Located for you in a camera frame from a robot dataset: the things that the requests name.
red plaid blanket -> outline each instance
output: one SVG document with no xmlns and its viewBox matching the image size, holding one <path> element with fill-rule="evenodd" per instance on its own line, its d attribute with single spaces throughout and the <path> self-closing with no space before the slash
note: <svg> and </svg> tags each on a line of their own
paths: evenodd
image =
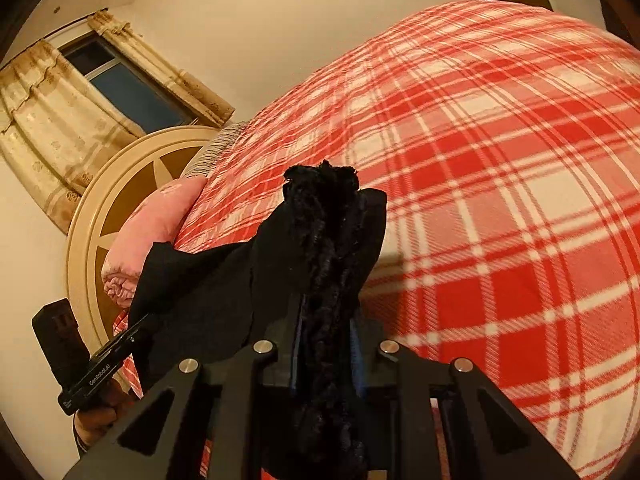
<svg viewBox="0 0 640 480">
<path fill-rule="evenodd" d="M 424 357 L 473 359 L 601 479 L 638 430 L 639 133 L 623 41 L 518 4 L 433 7 L 259 113 L 176 247 L 249 239 L 293 164 L 354 166 L 388 194 L 364 309 Z"/>
</svg>

black cloth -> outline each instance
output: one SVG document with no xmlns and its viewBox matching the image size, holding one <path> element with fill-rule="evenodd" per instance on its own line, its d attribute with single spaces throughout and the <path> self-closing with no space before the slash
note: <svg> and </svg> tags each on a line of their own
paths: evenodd
<svg viewBox="0 0 640 480">
<path fill-rule="evenodd" d="M 129 323 L 153 312 L 161 327 L 133 357 L 147 391 L 183 359 L 233 357 L 302 298 L 296 399 L 258 400 L 262 464 L 282 480 L 360 478 L 388 431 L 373 431 L 376 417 L 351 383 L 350 319 L 380 255 L 386 195 L 358 191 L 353 168 L 327 162 L 294 166 L 285 179 L 285 201 L 247 242 L 197 254 L 154 244 Z"/>
<path fill-rule="evenodd" d="M 380 255 L 386 225 L 386 195 L 366 197 L 366 219 L 352 287 L 359 291 Z M 280 204 L 247 242 L 201 253 L 154 244 L 146 258 L 129 323 L 147 312 L 160 314 L 162 327 L 133 355 L 147 391 L 185 358 L 210 363 L 232 357 L 263 338 L 267 325 L 286 316 L 289 296 L 304 293 L 308 270 L 292 235 L 292 214 Z"/>
</svg>

metal bolt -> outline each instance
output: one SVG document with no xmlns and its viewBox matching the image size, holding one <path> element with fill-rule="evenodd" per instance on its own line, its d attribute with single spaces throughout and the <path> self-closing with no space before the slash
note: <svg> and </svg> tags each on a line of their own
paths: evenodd
<svg viewBox="0 0 640 480">
<path fill-rule="evenodd" d="M 385 354 L 395 354 L 400 349 L 400 345 L 395 341 L 391 341 L 391 339 L 387 339 L 380 343 L 380 349 Z"/>
<path fill-rule="evenodd" d="M 268 354 L 273 350 L 273 343 L 271 341 L 267 341 L 266 339 L 262 339 L 257 341 L 254 344 L 254 351 L 258 354 Z"/>
<path fill-rule="evenodd" d="M 461 357 L 459 359 L 456 359 L 453 365 L 456 367 L 457 371 L 464 372 L 464 373 L 470 372 L 471 370 L 474 369 L 474 364 L 466 357 Z"/>
<path fill-rule="evenodd" d="M 194 370 L 198 369 L 198 362 L 196 361 L 196 359 L 185 359 L 184 361 L 180 362 L 180 365 L 178 366 L 178 368 L 180 368 L 180 371 L 183 374 L 190 374 L 191 372 L 193 372 Z"/>
</svg>

curtain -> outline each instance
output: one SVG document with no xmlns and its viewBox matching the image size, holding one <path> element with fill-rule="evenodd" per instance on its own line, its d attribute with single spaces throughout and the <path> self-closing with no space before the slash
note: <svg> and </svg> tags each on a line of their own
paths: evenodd
<svg viewBox="0 0 640 480">
<path fill-rule="evenodd" d="M 143 135 L 44 40 L 0 71 L 0 153 L 65 233 L 98 170 Z"/>
<path fill-rule="evenodd" d="M 130 23 L 119 22 L 105 10 L 89 16 L 87 23 L 123 56 L 191 109 L 201 122 L 219 128 L 235 111 L 235 108 L 193 75 L 178 70 L 160 56 L 131 31 Z"/>
</svg>

window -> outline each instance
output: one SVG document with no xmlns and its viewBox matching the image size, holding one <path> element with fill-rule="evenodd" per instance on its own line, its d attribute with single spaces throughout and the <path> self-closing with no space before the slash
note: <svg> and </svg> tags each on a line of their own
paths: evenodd
<svg viewBox="0 0 640 480">
<path fill-rule="evenodd" d="M 191 124 L 195 115 L 97 34 L 61 49 L 82 75 L 145 133 Z"/>
</svg>

